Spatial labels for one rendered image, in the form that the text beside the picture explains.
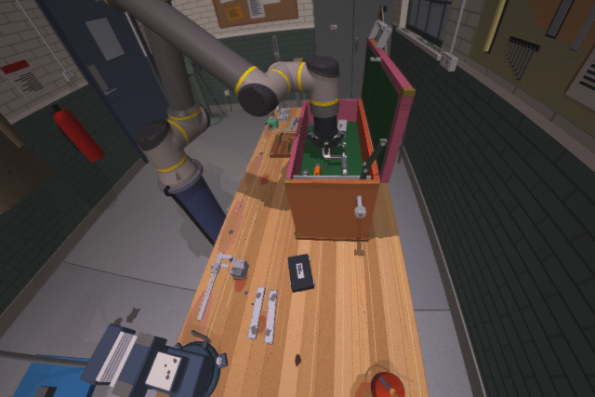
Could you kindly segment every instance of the wooden workbench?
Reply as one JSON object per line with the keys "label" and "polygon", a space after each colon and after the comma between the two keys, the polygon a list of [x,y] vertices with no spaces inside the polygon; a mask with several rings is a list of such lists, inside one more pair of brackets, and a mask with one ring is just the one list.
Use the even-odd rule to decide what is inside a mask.
{"label": "wooden workbench", "polygon": [[[291,109],[289,124],[298,116],[299,108]],[[227,354],[214,397],[367,396],[381,371],[398,376],[407,397],[428,396],[388,186],[380,185],[369,242],[298,241],[284,189],[289,158],[269,157],[278,131],[265,128],[258,141],[178,342],[199,340],[195,330]],[[244,259],[248,273],[236,281],[221,269],[199,322],[219,252]],[[315,287],[292,293],[287,258],[301,254],[311,257]],[[257,339],[251,340],[258,286],[266,287],[265,299]],[[264,344],[269,290],[278,290],[272,345]]]}

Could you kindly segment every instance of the gray floor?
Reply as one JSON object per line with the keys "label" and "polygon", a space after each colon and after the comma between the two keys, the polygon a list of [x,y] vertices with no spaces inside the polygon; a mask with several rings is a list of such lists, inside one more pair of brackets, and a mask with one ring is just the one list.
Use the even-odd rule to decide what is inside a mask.
{"label": "gray floor", "polygon": [[[225,210],[265,121],[231,112],[187,148],[203,164],[205,180]],[[471,396],[435,248],[403,161],[394,168],[390,195],[430,396]],[[173,345],[211,250],[173,200],[158,190],[155,171],[146,165],[0,338],[0,350],[88,358],[107,324],[114,322],[165,337]],[[0,360],[0,396],[14,393],[27,367]],[[111,395],[107,387],[94,394]]]}

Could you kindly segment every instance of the red fire extinguisher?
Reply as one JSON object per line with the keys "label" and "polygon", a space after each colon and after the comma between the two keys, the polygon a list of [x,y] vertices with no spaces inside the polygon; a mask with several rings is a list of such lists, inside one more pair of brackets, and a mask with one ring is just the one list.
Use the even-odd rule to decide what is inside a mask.
{"label": "red fire extinguisher", "polygon": [[86,129],[76,119],[72,112],[63,111],[59,106],[53,106],[54,120],[66,137],[82,152],[89,162],[97,162],[105,152],[97,142],[89,135]]}

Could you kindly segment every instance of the gray robotic arm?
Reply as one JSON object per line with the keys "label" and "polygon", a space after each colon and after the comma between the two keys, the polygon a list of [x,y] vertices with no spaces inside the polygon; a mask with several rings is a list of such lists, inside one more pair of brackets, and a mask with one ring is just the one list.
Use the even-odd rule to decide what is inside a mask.
{"label": "gray robotic arm", "polygon": [[314,133],[320,139],[336,135],[339,73],[335,60],[275,62],[264,73],[173,8],[171,0],[103,1],[127,11],[147,29],[169,108],[167,119],[146,125],[138,141],[164,185],[183,186],[201,169],[183,148],[209,124],[208,114],[193,100],[182,51],[232,89],[244,110],[254,116],[272,112],[289,92],[309,93]]}

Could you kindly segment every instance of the wooden box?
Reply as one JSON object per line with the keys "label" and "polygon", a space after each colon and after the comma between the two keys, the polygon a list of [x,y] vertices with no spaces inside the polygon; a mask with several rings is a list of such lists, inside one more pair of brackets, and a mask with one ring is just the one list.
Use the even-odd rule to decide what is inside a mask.
{"label": "wooden box", "polygon": [[[381,48],[376,48],[376,41],[368,39],[367,44],[362,99],[341,99],[337,116],[338,120],[348,121],[344,139],[348,141],[350,138],[345,150],[349,170],[347,178],[340,175],[331,179],[325,179],[325,176],[303,178],[304,169],[312,174],[316,151],[320,157],[317,163],[320,163],[323,172],[325,166],[320,149],[313,149],[307,139],[309,124],[314,121],[310,102],[306,101],[302,107],[284,180],[298,239],[367,241],[370,237],[380,182],[388,183],[390,180],[415,90],[389,56]],[[369,125],[366,112],[370,113],[373,126]],[[359,151],[354,151],[358,149],[353,144],[355,135],[359,140],[355,143]],[[363,162],[381,139],[387,140],[386,149],[372,164],[368,179],[359,179]],[[333,155],[342,152],[341,148],[333,149]],[[357,218],[355,214],[358,195],[363,197],[364,218]]]}

